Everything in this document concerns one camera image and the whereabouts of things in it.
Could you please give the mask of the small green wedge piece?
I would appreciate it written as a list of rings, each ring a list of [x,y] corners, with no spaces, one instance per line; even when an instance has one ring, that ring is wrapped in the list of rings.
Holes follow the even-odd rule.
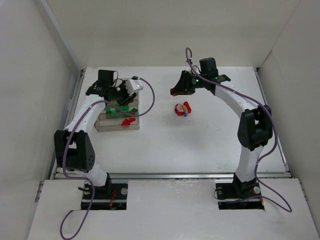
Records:
[[[113,109],[113,108],[109,108],[109,107],[105,107],[105,112],[107,113],[107,114],[112,114],[112,113],[114,113],[115,112],[115,110]]]

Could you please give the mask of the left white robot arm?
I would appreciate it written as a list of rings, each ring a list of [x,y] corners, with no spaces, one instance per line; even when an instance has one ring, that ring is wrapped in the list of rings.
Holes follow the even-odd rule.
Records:
[[[98,78],[87,89],[77,115],[65,129],[57,130],[53,137],[57,166],[62,168],[67,178],[68,172],[82,172],[82,178],[95,187],[110,190],[111,177],[96,163],[89,134],[107,104],[128,105],[142,89],[143,84],[136,76],[116,83],[112,70],[98,71]]]

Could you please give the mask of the purple red flower lego stack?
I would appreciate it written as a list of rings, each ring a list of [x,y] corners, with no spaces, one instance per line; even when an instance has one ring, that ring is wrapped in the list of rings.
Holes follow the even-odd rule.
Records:
[[[185,101],[182,104],[177,103],[174,107],[174,112],[179,117],[187,117],[192,112],[192,108],[190,104]]]

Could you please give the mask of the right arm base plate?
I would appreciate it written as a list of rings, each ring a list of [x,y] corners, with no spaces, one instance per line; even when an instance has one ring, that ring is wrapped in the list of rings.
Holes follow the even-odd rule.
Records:
[[[238,180],[217,182],[214,197],[219,210],[264,210],[261,188],[256,179],[248,184]]]

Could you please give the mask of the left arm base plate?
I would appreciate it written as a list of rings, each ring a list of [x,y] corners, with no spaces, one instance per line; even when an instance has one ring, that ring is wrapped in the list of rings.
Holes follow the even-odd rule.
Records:
[[[92,186],[86,182],[84,187],[78,187],[78,190],[82,191],[81,210],[86,210],[92,198]],[[93,211],[124,211],[127,209],[127,196],[127,183],[112,183],[108,189],[96,186],[90,209]]]

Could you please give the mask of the small red lego piece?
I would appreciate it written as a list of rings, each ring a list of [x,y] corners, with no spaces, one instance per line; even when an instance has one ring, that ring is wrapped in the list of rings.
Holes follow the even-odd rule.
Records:
[[[129,119],[125,119],[122,123],[121,123],[121,126],[129,126],[131,124],[130,120]]]

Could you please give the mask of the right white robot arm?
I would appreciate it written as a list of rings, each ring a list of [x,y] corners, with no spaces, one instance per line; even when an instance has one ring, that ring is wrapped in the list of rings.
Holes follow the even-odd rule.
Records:
[[[196,89],[206,89],[225,102],[239,117],[237,138],[241,144],[238,167],[234,180],[242,184],[254,181],[258,158],[269,139],[273,136],[272,122],[267,105],[259,106],[253,100],[236,93],[231,79],[225,74],[220,75],[216,60],[213,57],[199,61],[200,72],[183,70],[177,84],[170,89],[172,96],[192,95]]]

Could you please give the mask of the lime green 2x4 brick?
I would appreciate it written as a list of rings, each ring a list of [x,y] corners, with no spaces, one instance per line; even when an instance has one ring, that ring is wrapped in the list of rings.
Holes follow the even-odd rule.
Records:
[[[116,100],[111,100],[110,101],[112,104],[118,105],[118,102]]]

